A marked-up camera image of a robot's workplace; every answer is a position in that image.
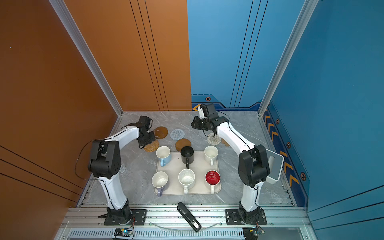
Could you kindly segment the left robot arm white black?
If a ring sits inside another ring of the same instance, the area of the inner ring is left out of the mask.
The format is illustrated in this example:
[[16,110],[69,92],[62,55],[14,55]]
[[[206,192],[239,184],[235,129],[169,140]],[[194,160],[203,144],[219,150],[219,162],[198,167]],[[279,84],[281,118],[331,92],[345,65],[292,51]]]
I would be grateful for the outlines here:
[[101,183],[107,198],[107,213],[100,216],[105,219],[106,226],[134,222],[134,215],[119,177],[122,166],[121,149],[133,140],[138,141],[140,149],[154,142],[156,138],[150,130],[152,124],[151,118],[140,116],[138,122],[124,126],[115,135],[92,141],[88,170]]

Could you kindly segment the cork paw print coaster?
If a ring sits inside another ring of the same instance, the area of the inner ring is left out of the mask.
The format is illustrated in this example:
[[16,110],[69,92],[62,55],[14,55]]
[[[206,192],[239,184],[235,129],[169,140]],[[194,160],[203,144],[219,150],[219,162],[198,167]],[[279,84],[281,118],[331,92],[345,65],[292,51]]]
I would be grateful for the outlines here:
[[222,142],[226,147],[229,147],[229,146],[230,146],[224,139],[222,139],[221,142]]

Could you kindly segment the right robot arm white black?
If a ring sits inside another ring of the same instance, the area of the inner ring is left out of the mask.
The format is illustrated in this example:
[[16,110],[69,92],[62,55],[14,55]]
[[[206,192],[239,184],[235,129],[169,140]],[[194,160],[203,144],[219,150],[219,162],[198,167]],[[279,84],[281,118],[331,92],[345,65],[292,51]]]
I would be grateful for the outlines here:
[[212,131],[225,140],[239,156],[238,175],[244,184],[239,203],[239,216],[243,224],[254,223],[262,213],[259,205],[261,188],[270,174],[267,150],[263,145],[254,145],[244,138],[230,122],[228,115],[219,116],[214,104],[198,106],[199,116],[194,117],[193,129]]

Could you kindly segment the white multicolour woven coaster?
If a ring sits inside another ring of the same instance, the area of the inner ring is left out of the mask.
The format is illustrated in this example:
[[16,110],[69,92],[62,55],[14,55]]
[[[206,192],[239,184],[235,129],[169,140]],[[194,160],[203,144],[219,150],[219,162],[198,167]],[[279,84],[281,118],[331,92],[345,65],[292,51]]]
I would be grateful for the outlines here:
[[222,138],[217,135],[208,135],[207,136],[207,142],[210,145],[217,146],[222,142]]

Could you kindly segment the glossy dark brown coaster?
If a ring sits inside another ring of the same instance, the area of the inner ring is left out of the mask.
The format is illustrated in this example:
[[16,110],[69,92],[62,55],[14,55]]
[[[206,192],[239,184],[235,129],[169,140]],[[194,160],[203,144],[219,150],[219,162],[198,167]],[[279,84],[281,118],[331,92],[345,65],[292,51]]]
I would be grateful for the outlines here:
[[166,127],[157,127],[154,129],[154,135],[156,139],[164,139],[168,135],[168,129]]

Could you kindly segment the blue grey woven coaster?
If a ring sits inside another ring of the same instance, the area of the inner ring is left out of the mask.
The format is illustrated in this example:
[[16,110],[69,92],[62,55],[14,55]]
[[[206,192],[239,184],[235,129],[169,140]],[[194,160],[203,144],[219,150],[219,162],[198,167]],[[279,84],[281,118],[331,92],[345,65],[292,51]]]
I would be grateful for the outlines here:
[[185,132],[181,129],[174,129],[170,133],[170,138],[174,141],[181,140],[185,137]]

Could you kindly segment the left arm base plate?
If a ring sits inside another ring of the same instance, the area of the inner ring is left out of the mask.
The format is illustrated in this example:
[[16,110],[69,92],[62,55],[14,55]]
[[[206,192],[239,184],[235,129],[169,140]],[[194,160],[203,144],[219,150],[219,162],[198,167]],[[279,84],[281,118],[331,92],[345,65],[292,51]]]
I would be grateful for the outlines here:
[[143,226],[146,221],[147,210],[133,209],[127,217],[121,213],[107,213],[104,221],[105,226]]

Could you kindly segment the rattan woven coaster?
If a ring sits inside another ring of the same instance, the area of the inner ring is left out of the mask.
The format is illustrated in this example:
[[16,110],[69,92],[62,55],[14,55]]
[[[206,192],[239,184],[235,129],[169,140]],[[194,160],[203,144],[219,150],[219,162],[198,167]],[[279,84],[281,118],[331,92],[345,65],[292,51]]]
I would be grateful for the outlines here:
[[151,144],[146,145],[143,149],[148,153],[152,153],[152,152],[155,152],[159,147],[160,147],[159,141],[155,140]]

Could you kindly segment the round wooden coaster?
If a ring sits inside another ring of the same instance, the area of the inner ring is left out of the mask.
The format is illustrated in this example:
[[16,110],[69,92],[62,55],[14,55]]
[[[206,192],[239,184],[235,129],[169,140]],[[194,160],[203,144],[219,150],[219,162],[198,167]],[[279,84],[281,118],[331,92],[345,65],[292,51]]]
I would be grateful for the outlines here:
[[177,151],[181,151],[184,147],[191,147],[192,143],[188,139],[180,139],[176,141],[175,147]]

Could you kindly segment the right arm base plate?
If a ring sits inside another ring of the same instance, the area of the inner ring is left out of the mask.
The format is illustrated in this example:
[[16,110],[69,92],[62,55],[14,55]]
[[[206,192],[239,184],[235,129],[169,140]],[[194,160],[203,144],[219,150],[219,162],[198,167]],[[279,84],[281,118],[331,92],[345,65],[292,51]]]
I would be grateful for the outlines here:
[[258,225],[258,226],[266,226],[268,224],[267,217],[265,211],[263,209],[256,209],[256,216],[252,217],[252,221],[246,223],[242,220],[239,209],[226,209],[226,223],[229,226],[232,225]]

